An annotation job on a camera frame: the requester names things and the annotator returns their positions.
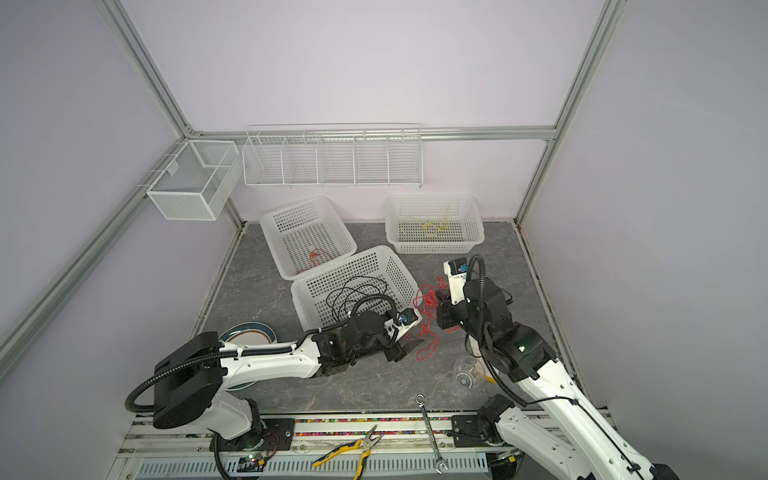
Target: clear plastic cup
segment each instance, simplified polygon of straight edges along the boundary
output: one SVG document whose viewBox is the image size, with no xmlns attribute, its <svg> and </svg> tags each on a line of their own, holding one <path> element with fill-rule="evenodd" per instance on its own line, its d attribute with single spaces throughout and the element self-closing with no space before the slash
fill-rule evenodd
<svg viewBox="0 0 768 480">
<path fill-rule="evenodd" d="M 479 359 L 463 356 L 453 364 L 453 382 L 460 388 L 471 389 L 485 380 L 485 369 Z"/>
</svg>

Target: wire mesh basket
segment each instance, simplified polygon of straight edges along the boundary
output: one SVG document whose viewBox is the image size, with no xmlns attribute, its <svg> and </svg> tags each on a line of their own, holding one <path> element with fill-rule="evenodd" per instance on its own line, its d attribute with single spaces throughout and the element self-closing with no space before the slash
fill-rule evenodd
<svg viewBox="0 0 768 480">
<path fill-rule="evenodd" d="M 168 220 L 216 220 L 242 174 L 233 141 L 188 140 L 147 189 Z"/>
<path fill-rule="evenodd" d="M 276 187 L 421 187 L 418 128 L 345 131 L 249 131 L 246 185 Z"/>
</svg>

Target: wrench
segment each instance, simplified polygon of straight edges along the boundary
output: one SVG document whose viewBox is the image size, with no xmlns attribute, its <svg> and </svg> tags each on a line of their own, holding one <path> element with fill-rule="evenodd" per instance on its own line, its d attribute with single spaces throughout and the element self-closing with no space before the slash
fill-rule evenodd
<svg viewBox="0 0 768 480">
<path fill-rule="evenodd" d="M 448 464 L 445 463 L 440 451 L 437 448 L 437 442 L 435 441 L 435 433 L 432 431 L 432 424 L 429 423 L 429 417 L 427 416 L 427 407 L 424 404 L 424 395 L 419 393 L 416 396 L 416 405 L 422 410 L 422 417 L 424 423 L 427 425 L 427 434 L 429 435 L 429 441 L 432 443 L 432 451 L 435 453 L 435 470 L 439 474 L 443 474 L 448 471 Z"/>
</svg>

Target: pliers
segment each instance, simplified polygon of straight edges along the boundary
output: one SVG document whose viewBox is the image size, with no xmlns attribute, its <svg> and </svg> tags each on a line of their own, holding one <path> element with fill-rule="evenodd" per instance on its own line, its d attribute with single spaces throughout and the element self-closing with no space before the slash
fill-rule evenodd
<svg viewBox="0 0 768 480">
<path fill-rule="evenodd" d="M 373 433 L 376 431 L 377 426 L 378 425 L 374 425 L 373 428 L 370 429 L 368 433 L 366 433 L 366 436 L 364 436 L 360 440 L 354 440 L 352 442 L 339 445 L 338 447 L 334 448 L 333 450 L 326 453 L 322 457 L 318 458 L 312 464 L 312 467 L 317 468 L 321 466 L 323 463 L 328 462 L 330 459 L 337 456 L 339 453 L 348 452 L 349 450 L 362 449 L 362 455 L 360 456 L 360 463 L 357 465 L 357 473 L 355 474 L 355 478 L 353 479 L 353 480 L 358 480 L 362 475 L 363 469 L 366 467 L 366 461 L 368 460 L 368 455 L 371 455 L 371 447 L 373 447 L 384 436 L 384 434 L 381 434 L 375 439 L 371 439 L 371 435 L 373 435 Z"/>
</svg>

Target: yellow string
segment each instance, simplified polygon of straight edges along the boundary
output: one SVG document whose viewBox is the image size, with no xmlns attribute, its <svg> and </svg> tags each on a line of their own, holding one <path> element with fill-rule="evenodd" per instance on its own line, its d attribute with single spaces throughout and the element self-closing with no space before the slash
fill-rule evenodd
<svg viewBox="0 0 768 480">
<path fill-rule="evenodd" d="M 436 225 L 435 222 L 433 222 L 431 220 L 427 220 L 427 221 L 419 220 L 418 218 L 414 218 L 414 217 L 405 217 L 405 218 L 403 218 L 403 220 L 411 219 L 411 220 L 415 221 L 416 223 L 420 223 L 421 226 L 422 226 L 422 229 L 424 230 L 424 238 L 436 238 L 438 233 L 440 233 L 443 230 L 445 230 L 446 228 L 448 228 L 448 225 L 449 225 L 449 222 L 448 222 L 448 211 L 449 210 L 451 210 L 450 205 L 448 206 L 448 208 L 445 209 L 445 215 L 443 216 L 443 218 L 442 218 L 442 220 L 440 222 L 440 225 L 438 226 L 438 229 L 431 236 L 429 235 L 429 228 L 431 226 L 435 226 Z"/>
</svg>

